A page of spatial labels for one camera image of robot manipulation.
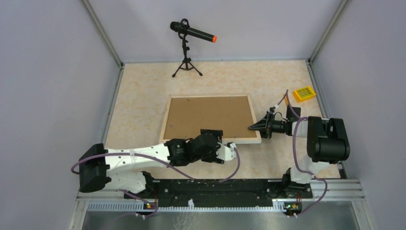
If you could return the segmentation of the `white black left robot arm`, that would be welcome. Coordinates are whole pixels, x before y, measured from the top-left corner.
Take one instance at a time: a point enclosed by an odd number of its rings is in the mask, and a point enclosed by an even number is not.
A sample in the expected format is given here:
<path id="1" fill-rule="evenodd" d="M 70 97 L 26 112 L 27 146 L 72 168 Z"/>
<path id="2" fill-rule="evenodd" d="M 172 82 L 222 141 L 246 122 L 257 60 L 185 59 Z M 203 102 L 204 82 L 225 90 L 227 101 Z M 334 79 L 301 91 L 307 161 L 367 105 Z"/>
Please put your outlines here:
<path id="1" fill-rule="evenodd" d="M 236 157 L 236 145 L 222 143 L 222 130 L 202 129 L 195 138 L 174 138 L 144 148 L 106 149 L 104 144 L 91 146 L 72 172 L 79 175 L 79 191 L 92 193 L 102 189 L 126 190 L 148 198 L 153 194 L 150 167 L 177 170 L 197 161 L 223 164 Z"/>

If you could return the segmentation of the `white wooden photo frame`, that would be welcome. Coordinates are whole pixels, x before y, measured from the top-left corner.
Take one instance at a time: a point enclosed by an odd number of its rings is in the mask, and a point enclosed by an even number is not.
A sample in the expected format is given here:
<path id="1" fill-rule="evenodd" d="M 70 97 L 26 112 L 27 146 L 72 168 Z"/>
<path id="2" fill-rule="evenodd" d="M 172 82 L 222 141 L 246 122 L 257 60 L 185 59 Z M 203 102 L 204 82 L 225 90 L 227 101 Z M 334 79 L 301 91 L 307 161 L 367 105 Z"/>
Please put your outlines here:
<path id="1" fill-rule="evenodd" d="M 260 144 L 259 132 L 248 129 L 256 121 L 249 94 L 171 95 L 159 141 L 194 138 L 201 129 L 217 129 L 223 132 L 223 143 Z"/>

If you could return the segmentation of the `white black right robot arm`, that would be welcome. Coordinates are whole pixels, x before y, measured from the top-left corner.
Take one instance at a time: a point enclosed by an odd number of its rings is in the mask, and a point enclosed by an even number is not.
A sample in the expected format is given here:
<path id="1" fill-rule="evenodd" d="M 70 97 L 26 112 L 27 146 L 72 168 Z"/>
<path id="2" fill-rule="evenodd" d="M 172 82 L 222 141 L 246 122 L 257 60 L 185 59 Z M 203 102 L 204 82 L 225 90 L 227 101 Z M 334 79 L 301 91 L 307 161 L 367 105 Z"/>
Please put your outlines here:
<path id="1" fill-rule="evenodd" d="M 258 131 L 262 138 L 270 139 L 274 133 L 293 137 L 293 150 L 296 139 L 306 139 L 306 153 L 301 160 L 293 154 L 295 166 L 289 168 L 282 177 L 281 192 L 286 197 L 294 197 L 316 175 L 330 165 L 345 161 L 350 155 L 350 144 L 343 119 L 323 119 L 318 116 L 301 117 L 301 108 L 288 106 L 286 117 L 275 118 L 275 108 L 271 107 L 249 130 Z"/>

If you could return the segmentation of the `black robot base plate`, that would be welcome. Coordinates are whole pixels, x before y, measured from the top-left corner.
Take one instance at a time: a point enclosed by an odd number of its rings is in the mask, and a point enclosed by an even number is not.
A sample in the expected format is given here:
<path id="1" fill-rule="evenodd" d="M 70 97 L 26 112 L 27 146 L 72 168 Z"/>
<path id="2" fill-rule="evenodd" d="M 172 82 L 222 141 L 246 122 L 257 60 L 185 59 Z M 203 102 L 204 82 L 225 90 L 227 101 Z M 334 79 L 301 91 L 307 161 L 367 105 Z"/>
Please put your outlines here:
<path id="1" fill-rule="evenodd" d="M 284 191 L 282 180 L 272 179 L 231 179 L 188 180 L 161 179 L 147 185 L 137 197 L 150 199 L 159 208 L 186 207 L 271 207 L 274 199 L 312 198 L 310 185 L 304 191 Z"/>

